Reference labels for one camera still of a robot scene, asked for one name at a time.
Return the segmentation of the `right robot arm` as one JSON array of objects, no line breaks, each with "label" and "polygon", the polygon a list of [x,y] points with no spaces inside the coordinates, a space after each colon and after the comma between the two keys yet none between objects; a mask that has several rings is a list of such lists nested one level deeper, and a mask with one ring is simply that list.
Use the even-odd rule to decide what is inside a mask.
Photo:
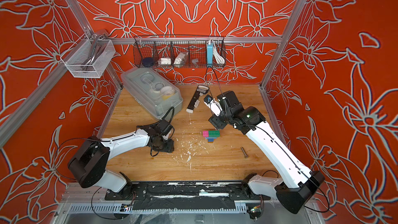
[{"label": "right robot arm", "polygon": [[257,108],[243,108],[233,91],[222,92],[217,98],[207,95],[204,103],[212,112],[209,122],[217,130],[227,125],[239,130],[261,149],[278,171],[279,178],[256,173],[247,176],[244,183],[250,193],[277,199],[290,213],[296,214],[321,191],[324,175],[304,165],[273,132]]}]

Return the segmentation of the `green lego brick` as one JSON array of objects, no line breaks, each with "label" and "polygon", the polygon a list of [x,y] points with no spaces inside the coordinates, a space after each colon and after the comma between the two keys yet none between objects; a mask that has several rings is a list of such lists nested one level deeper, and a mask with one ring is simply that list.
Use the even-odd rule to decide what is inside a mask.
[{"label": "green lego brick", "polygon": [[220,131],[208,131],[209,137],[219,137]]}]

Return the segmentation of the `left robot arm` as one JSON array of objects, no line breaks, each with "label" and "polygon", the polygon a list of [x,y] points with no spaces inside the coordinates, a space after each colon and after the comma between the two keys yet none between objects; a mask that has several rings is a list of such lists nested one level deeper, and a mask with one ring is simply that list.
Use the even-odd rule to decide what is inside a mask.
[{"label": "left robot arm", "polygon": [[72,178],[81,188],[106,188],[122,200],[134,202],[137,193],[131,180],[122,172],[115,173],[107,169],[107,163],[114,157],[142,147],[149,147],[156,153],[172,153],[175,128],[171,122],[174,114],[175,108],[171,107],[157,122],[137,125],[135,131],[114,138],[82,138],[83,144],[67,164]]}]

